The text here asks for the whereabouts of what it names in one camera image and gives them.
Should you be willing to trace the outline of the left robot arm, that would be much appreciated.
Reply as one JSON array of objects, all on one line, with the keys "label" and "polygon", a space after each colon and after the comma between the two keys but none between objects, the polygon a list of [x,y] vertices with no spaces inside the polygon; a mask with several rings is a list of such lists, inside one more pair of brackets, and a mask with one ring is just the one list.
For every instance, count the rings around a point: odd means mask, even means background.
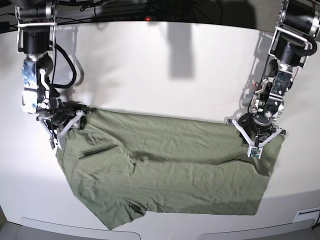
[{"label": "left robot arm", "polygon": [[254,87],[246,114],[237,121],[240,136],[251,148],[262,148],[272,138],[284,134],[274,123],[283,112],[294,69],[303,68],[318,49],[319,32],[318,0],[282,1],[263,75]]}]

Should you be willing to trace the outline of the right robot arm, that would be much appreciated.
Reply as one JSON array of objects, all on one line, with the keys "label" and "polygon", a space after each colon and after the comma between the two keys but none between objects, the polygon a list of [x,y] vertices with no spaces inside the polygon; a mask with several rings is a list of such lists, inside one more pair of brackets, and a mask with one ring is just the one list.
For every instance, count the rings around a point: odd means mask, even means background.
[{"label": "right robot arm", "polygon": [[[14,0],[17,19],[17,51],[25,54],[22,66],[24,89],[22,110],[37,115],[50,132],[70,128],[83,129],[86,112],[80,104],[63,102],[59,89],[68,89],[77,72],[67,53],[56,43],[55,0]],[[61,53],[71,68],[68,84],[54,82],[56,59],[49,53]]]}]

